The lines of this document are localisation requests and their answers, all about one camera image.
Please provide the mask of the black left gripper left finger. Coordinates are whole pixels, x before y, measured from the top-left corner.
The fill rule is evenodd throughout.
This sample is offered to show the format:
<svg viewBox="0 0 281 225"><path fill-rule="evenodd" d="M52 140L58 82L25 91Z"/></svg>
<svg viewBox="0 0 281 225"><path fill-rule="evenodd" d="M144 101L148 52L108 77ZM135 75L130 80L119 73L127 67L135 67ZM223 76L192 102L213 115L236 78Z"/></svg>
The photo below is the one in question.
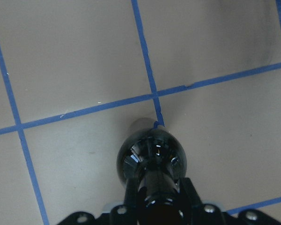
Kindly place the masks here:
<svg viewBox="0 0 281 225"><path fill-rule="evenodd" d="M124 206L126 213L124 213L125 225L137 225L139 219L139 205L138 205L138 180L137 178L129 178L126 184L126 192L124 198Z"/></svg>

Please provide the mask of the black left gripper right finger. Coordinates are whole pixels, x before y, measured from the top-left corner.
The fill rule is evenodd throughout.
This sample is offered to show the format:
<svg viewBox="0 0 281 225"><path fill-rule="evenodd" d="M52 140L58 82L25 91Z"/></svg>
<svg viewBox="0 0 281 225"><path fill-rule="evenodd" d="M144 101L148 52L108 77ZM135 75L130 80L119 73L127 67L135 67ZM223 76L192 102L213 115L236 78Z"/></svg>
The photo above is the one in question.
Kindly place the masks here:
<svg viewBox="0 0 281 225"><path fill-rule="evenodd" d="M186 225L196 225L202 201L190 178L179 181L179 196Z"/></svg>

